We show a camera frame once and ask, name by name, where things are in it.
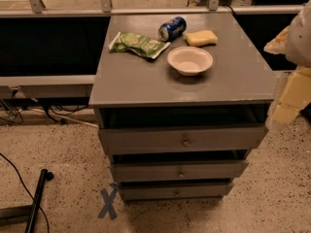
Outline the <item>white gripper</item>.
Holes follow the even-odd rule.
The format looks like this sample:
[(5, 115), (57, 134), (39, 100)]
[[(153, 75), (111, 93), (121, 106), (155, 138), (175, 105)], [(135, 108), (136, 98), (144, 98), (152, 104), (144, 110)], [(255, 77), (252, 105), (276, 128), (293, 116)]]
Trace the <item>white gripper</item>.
[[(285, 27), (263, 50), (271, 54), (285, 54), (290, 27)], [(272, 113), (272, 120), (290, 124), (311, 103), (311, 68), (299, 67), (289, 74), (287, 82)]]

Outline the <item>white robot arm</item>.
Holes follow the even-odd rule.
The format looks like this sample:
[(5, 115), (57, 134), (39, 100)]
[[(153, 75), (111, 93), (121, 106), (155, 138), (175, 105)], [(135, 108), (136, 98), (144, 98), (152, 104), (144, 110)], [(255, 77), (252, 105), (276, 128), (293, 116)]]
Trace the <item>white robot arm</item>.
[(276, 87), (267, 125), (290, 124), (311, 103), (311, 6), (307, 3), (264, 51), (283, 54), (296, 65), (289, 75), (282, 75)]

